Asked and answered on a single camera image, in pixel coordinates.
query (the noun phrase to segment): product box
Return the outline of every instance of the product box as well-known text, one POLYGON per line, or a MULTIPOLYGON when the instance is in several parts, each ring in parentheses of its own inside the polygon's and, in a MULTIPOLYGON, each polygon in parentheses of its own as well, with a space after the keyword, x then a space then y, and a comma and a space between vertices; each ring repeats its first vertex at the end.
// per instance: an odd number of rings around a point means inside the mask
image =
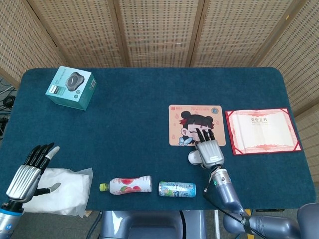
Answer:
POLYGON ((56 104, 86 110, 96 84, 91 72, 60 66, 45 94, 56 104))

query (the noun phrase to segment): cartoon mouse pad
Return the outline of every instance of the cartoon mouse pad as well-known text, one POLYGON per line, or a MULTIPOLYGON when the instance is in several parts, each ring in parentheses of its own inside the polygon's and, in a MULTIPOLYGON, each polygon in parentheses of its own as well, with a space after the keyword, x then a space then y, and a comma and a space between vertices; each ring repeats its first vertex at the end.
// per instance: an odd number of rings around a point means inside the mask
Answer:
POLYGON ((200 141, 200 131, 211 129, 219 146, 226 145, 223 112, 221 106, 170 105, 169 144, 172 146, 194 146, 200 141))

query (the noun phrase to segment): certificate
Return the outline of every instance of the certificate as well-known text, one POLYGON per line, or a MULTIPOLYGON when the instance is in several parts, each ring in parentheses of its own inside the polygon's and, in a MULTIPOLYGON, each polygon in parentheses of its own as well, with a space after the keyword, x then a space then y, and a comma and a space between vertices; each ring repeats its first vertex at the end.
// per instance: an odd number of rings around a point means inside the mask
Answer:
POLYGON ((287 108, 226 111, 234 155, 301 151, 287 108))

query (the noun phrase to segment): white cloth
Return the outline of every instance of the white cloth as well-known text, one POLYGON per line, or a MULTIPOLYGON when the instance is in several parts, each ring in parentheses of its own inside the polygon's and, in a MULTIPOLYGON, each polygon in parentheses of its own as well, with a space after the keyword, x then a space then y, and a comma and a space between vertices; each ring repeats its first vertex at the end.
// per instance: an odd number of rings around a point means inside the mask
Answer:
POLYGON ((47 168, 40 179, 38 188, 48 188, 55 183, 61 183, 60 187, 52 193, 33 197, 30 202, 23 205, 24 211, 83 217, 90 195, 92 178, 92 168, 79 172, 47 168))

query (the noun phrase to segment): robot finger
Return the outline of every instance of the robot finger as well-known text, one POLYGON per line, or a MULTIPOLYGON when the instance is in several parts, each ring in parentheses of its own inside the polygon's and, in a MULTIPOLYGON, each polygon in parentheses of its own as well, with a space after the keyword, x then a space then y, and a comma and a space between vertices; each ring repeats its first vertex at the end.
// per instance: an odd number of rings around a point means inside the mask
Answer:
POLYGON ((50 193, 50 189, 48 189, 48 188, 38 188, 38 189, 35 190, 34 196, 40 196, 40 195, 48 194, 48 193, 50 193))
POLYGON ((54 145, 54 143, 51 143, 49 145, 47 145, 47 147, 44 148, 44 150, 40 153, 40 155, 38 156, 38 159, 35 161, 34 165, 35 167, 40 167, 40 165, 42 164, 42 162, 45 159, 45 156, 47 155, 47 153, 49 152, 50 148, 52 148, 52 146, 54 145))
POLYGON ((30 166, 34 166, 35 162, 38 160, 39 156, 41 155, 41 153, 45 150, 45 148, 47 147, 48 145, 43 145, 42 147, 40 147, 34 154, 34 156, 31 158, 31 161, 28 165, 30 166))
POLYGON ((33 148, 33 150, 31 150, 31 152, 29 153, 28 157, 26 158, 24 165, 28 165, 31 161, 31 159, 33 158, 35 152, 40 148, 41 146, 38 145, 36 147, 33 148))
POLYGON ((41 169, 41 174, 44 173, 45 169, 47 168, 49 162, 51 161, 51 159, 54 157, 54 155, 60 150, 59 146, 54 147, 50 152, 48 152, 48 154, 45 156, 43 162, 41 163, 41 165, 39 166, 39 168, 41 169))
POLYGON ((203 135, 204 135, 206 141, 210 141, 210 138, 208 136, 208 132, 205 131, 204 129, 203 129, 203 135))
POLYGON ((204 139, 203 135, 201 134, 200 130, 198 128, 196 128, 196 131, 197 131, 200 142, 202 142, 202 143, 205 142, 205 139, 204 139))
POLYGON ((214 133, 213 133, 213 131, 211 131, 211 129, 208 130, 208 133, 209 133, 210 139, 215 140, 214 133))

